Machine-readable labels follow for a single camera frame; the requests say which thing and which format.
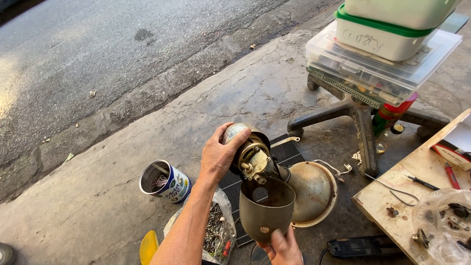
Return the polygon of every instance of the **green lid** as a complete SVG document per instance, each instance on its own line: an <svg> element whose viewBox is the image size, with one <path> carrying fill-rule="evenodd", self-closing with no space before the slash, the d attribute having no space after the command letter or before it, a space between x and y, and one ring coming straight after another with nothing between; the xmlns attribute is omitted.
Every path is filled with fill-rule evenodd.
<svg viewBox="0 0 471 265"><path fill-rule="evenodd" d="M407 38L420 38L430 34L435 28L424 29L424 30L413 30L409 28L404 28L398 25L388 24L381 21L376 21L372 19L354 17L347 14L344 8L345 4L342 4L339 9L333 14L334 17L348 20L353 23L361 24L367 27L379 29L382 31L387 31L392 34L401 35Z"/></svg>

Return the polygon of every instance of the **cardboard box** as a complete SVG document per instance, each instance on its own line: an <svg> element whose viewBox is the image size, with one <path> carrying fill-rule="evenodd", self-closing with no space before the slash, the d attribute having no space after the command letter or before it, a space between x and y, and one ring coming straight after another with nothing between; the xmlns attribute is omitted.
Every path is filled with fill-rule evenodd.
<svg viewBox="0 0 471 265"><path fill-rule="evenodd" d="M471 169L471 112L430 149L463 170Z"/></svg>

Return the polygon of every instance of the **street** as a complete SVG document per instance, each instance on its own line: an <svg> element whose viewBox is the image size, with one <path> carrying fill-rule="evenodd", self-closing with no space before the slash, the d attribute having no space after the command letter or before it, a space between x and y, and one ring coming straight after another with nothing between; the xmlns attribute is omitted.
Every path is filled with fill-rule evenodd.
<svg viewBox="0 0 471 265"><path fill-rule="evenodd" d="M334 3L47 0L32 7L0 27L0 201Z"/></svg>

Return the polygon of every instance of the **red screwdriver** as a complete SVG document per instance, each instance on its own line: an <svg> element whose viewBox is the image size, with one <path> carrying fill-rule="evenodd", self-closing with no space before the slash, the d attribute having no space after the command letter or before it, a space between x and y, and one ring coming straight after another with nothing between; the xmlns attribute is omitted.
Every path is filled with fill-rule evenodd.
<svg viewBox="0 0 471 265"><path fill-rule="evenodd" d="M458 181L456 181L455 174L453 173L453 169L450 167L450 164L448 162L445 162L445 169L448 174L448 178L450 179L451 183L453 184L453 188L460 190L460 185L458 185Z"/></svg>

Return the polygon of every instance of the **yellow plastic piece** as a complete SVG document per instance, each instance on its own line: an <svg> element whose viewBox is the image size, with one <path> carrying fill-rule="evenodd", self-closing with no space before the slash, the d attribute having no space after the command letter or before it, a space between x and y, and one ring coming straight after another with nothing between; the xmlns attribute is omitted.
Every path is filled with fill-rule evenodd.
<svg viewBox="0 0 471 265"><path fill-rule="evenodd" d="M139 248L139 258L142 265L149 265L152 257L159 248L159 240L154 230L147 232Z"/></svg>

